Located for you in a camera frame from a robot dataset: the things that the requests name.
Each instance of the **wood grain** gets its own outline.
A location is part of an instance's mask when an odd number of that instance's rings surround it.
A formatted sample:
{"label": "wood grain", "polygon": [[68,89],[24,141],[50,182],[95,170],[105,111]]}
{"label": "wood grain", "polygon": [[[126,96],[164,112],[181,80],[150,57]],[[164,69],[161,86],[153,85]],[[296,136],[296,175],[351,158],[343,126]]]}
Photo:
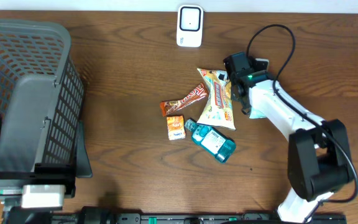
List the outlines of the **wood grain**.
{"label": "wood grain", "polygon": [[[235,103],[237,130],[219,130],[235,140],[237,149],[222,165],[189,137],[169,141],[158,107],[202,82],[198,67],[223,69],[223,58],[244,50],[252,35],[271,23],[285,24],[296,35],[282,86],[309,110],[346,125],[358,170],[358,15],[206,13],[197,49],[176,45],[177,15],[171,12],[0,11],[2,17],[65,26],[76,68],[86,78],[82,117],[94,177],[78,179],[66,212],[84,205],[145,213],[276,208],[290,188],[288,143],[269,120],[251,120]],[[290,38],[279,29],[266,30],[251,49],[270,59],[273,72],[289,51]],[[198,119],[205,102],[178,114]],[[336,198],[352,191],[346,186]],[[343,212],[348,223],[358,223],[358,198],[327,204],[319,212]]]}

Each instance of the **teal bottle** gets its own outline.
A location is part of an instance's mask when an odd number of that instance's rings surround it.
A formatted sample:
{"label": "teal bottle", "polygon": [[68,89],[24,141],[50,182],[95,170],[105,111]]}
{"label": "teal bottle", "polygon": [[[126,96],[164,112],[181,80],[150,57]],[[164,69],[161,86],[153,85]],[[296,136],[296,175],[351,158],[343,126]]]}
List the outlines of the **teal bottle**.
{"label": "teal bottle", "polygon": [[185,128],[192,132],[191,140],[211,153],[215,159],[225,163],[236,149],[236,144],[211,126],[197,124],[188,119]]}

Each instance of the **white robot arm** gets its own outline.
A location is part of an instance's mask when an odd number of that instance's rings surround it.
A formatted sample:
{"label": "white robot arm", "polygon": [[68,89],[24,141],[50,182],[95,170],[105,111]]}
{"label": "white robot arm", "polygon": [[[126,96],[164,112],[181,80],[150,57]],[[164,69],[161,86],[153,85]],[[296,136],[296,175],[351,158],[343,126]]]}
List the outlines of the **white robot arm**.
{"label": "white robot arm", "polygon": [[[327,201],[357,176],[351,170],[345,126],[339,120],[325,121],[302,107],[244,52],[223,62],[232,82],[232,100],[241,102],[245,114],[252,110],[263,113],[289,142],[288,179],[292,189],[278,207],[278,216],[283,222],[310,221],[320,202]],[[325,133],[340,142],[341,152],[337,142],[330,141]],[[317,156],[315,150],[319,147],[326,147],[327,154]]]}
{"label": "white robot arm", "polygon": [[[265,80],[256,83],[255,86],[249,88],[249,101],[252,109],[262,112],[274,126],[281,131],[287,140],[290,137],[290,134],[294,133],[296,130],[309,130],[315,128],[313,124],[304,120],[298,113],[294,112],[274,94],[272,84],[273,80]],[[321,125],[321,122],[324,121],[323,118],[302,107],[282,89],[279,82],[276,82],[275,84],[276,89],[280,91],[280,94],[288,102]],[[327,192],[308,202],[299,197],[296,192],[291,189],[285,201],[278,207],[278,215],[280,216],[280,219],[285,222],[303,223],[305,218],[318,206],[320,200],[325,200],[333,194],[334,193],[332,192]]]}

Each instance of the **bottle label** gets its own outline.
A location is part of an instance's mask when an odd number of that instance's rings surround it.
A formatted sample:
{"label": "bottle label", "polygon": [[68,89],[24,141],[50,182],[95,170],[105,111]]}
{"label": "bottle label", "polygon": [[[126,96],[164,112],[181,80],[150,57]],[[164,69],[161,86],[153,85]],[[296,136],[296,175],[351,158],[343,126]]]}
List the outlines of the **bottle label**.
{"label": "bottle label", "polygon": [[217,154],[225,141],[226,139],[224,137],[220,136],[216,131],[211,130],[201,144],[213,154]]}

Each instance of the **candy bar wrapper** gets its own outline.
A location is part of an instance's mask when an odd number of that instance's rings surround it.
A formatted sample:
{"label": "candy bar wrapper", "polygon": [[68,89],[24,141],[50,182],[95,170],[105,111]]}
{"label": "candy bar wrapper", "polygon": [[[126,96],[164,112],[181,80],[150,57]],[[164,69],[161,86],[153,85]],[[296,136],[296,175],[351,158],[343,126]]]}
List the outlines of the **candy bar wrapper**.
{"label": "candy bar wrapper", "polygon": [[162,110],[162,116],[166,116],[175,111],[178,111],[204,97],[208,96],[208,91],[205,88],[204,83],[200,83],[193,91],[191,91],[182,100],[164,101],[160,103]]}

